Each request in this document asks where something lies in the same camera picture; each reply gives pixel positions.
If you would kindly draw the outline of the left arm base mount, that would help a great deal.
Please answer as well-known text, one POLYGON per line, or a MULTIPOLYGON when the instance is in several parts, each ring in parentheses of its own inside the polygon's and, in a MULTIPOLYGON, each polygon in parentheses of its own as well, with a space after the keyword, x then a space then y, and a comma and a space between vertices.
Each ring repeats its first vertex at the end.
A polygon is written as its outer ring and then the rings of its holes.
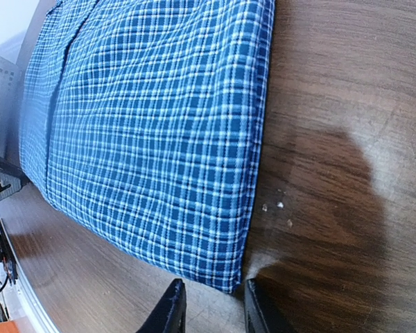
POLYGON ((10 242, 6 236, 3 223, 0 219, 0 264, 3 264, 3 271, 6 278, 3 282, 0 280, 0 293, 5 289, 7 284, 16 284, 18 280, 17 260, 11 249, 10 242))

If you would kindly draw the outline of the blue small-check long sleeve shirt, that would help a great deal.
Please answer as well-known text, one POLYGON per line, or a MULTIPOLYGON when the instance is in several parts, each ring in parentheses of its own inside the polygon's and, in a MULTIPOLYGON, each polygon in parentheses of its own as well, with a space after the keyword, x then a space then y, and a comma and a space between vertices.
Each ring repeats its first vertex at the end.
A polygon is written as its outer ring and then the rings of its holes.
POLYGON ((26 70, 24 173, 117 248, 235 291, 274 17, 273 1, 57 1, 26 70))

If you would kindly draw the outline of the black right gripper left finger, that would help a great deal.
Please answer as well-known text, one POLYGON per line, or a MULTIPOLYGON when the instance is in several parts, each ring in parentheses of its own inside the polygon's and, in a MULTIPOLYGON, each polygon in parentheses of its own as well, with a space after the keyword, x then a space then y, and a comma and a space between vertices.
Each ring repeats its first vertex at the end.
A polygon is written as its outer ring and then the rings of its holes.
POLYGON ((182 279, 174 279, 137 333, 186 332, 187 293, 182 279))

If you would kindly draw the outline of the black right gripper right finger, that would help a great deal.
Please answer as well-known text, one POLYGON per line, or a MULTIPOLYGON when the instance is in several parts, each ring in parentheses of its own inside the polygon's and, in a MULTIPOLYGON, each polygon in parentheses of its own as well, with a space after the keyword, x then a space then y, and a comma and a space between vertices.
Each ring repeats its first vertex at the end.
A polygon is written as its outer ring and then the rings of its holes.
POLYGON ((256 279, 245 282, 244 312, 246 332, 297 332, 256 279))

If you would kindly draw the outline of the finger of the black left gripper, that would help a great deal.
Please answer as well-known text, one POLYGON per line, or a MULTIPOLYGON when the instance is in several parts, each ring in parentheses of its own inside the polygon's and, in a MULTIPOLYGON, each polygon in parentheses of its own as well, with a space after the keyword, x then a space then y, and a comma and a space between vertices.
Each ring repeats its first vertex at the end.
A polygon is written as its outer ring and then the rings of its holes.
POLYGON ((28 177, 19 167, 0 157, 0 201, 17 193, 28 183, 28 177))

